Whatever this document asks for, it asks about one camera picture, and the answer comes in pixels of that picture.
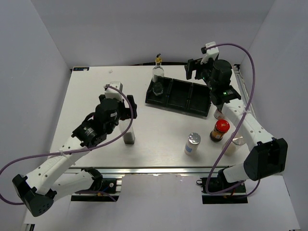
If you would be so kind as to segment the glass bottle with dark contents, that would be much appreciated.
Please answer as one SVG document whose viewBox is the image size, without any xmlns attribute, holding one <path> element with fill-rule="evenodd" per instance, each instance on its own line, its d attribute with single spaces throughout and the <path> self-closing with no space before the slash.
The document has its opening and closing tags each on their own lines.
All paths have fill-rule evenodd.
<svg viewBox="0 0 308 231">
<path fill-rule="evenodd" d="M 120 120 L 119 129 L 120 132 L 124 134 L 122 136 L 124 143 L 128 145 L 133 145 L 135 143 L 135 133 L 133 130 L 133 126 L 130 126 L 128 128 L 129 124 L 130 124 L 130 119 Z"/>
</svg>

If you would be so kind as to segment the brown jar red lid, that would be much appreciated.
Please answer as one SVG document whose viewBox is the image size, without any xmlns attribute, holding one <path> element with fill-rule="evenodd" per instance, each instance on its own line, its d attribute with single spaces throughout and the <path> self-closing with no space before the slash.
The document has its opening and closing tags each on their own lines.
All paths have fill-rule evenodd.
<svg viewBox="0 0 308 231">
<path fill-rule="evenodd" d="M 223 136 L 229 131 L 230 124 L 227 120 L 220 119 L 215 123 L 213 130 L 210 133 L 210 139 L 214 142 L 222 140 Z"/>
</svg>

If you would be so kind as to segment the clear glass oil bottle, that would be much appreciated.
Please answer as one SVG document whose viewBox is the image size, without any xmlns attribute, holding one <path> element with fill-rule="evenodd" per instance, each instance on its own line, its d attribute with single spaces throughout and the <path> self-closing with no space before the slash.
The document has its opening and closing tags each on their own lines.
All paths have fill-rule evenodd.
<svg viewBox="0 0 308 231">
<path fill-rule="evenodd" d="M 155 58 L 155 67 L 152 69 L 152 92 L 155 96 L 163 94 L 163 79 L 164 69 L 162 67 L 161 54 L 159 53 Z"/>
</svg>

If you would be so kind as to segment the white shaker silver lid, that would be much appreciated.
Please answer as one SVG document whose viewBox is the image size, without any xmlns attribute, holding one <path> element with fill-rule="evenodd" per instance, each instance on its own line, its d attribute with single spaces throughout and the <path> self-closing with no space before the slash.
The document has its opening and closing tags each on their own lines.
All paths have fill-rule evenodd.
<svg viewBox="0 0 308 231">
<path fill-rule="evenodd" d="M 195 132 L 191 133 L 188 136 L 187 142 L 185 144 L 184 152 L 187 155 L 195 154 L 200 142 L 201 142 L 201 136 Z"/>
</svg>

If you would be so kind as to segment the clear jar with beige powder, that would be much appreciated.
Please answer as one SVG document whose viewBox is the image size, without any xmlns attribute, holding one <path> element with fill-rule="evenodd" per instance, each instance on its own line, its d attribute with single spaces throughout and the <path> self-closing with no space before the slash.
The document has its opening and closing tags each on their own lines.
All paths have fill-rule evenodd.
<svg viewBox="0 0 308 231">
<path fill-rule="evenodd" d="M 242 135 L 236 135 L 231 143 L 229 144 L 228 148 L 224 152 L 224 155 L 231 156 L 235 154 L 242 146 L 245 145 L 245 141 Z"/>
</svg>

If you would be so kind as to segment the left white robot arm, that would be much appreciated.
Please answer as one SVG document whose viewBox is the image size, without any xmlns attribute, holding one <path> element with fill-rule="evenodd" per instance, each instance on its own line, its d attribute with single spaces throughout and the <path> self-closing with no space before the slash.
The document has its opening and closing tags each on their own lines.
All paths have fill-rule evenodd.
<svg viewBox="0 0 308 231">
<path fill-rule="evenodd" d="M 77 160 L 105 141 L 119 121 L 137 117 L 133 96 L 127 95 L 126 98 L 130 103 L 129 108 L 125 107 L 122 98 L 112 99 L 105 94 L 100 95 L 100 103 L 95 111 L 88 114 L 72 132 L 59 154 L 48 158 L 25 176 L 18 174 L 13 178 L 14 188 L 32 216 L 43 215 L 55 201 L 67 195 L 79 191 L 92 193 L 103 190 L 103 176 L 93 167 L 81 169 L 69 180 L 59 178 Z"/>
</svg>

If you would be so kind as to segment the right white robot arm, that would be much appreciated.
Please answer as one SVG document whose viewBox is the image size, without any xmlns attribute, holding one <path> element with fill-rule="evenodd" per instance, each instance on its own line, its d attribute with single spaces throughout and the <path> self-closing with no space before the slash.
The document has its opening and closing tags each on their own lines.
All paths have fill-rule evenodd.
<svg viewBox="0 0 308 231">
<path fill-rule="evenodd" d="M 223 176 L 217 180 L 218 188 L 228 192 L 237 181 L 256 181 L 283 172 L 288 144 L 285 139 L 277 139 L 267 132 L 254 116 L 248 113 L 247 105 L 231 85 L 231 64 L 213 58 L 206 63 L 201 59 L 190 59 L 185 71 L 187 79 L 191 79 L 192 72 L 195 71 L 195 79 L 201 79 L 206 83 L 213 105 L 238 128 L 250 151 L 242 164 L 222 171 Z"/>
</svg>

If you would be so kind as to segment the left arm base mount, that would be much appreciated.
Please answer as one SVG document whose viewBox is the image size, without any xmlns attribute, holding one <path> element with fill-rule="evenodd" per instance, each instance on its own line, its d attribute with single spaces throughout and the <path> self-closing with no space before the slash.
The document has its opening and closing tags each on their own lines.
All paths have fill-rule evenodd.
<svg viewBox="0 0 308 231">
<path fill-rule="evenodd" d="M 72 202 L 117 202 L 119 191 L 116 189 L 116 178 L 106 178 L 93 167 L 82 168 L 81 172 L 89 173 L 93 183 L 89 189 L 73 194 Z"/>
</svg>

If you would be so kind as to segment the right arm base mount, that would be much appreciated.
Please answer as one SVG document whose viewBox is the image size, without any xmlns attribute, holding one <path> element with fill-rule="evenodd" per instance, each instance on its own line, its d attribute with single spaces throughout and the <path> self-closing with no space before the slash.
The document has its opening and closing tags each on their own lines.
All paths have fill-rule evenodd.
<svg viewBox="0 0 308 231">
<path fill-rule="evenodd" d="M 207 177 L 200 178 L 196 184 L 201 187 L 202 203 L 204 205 L 223 205 L 223 204 L 247 204 L 246 187 L 241 183 L 237 187 L 226 190 L 235 186 L 237 183 L 228 183 L 223 175 L 223 169 L 217 172 L 216 176 L 212 176 L 209 180 L 208 190 L 211 193 L 220 193 L 211 195 L 206 192 Z"/>
</svg>

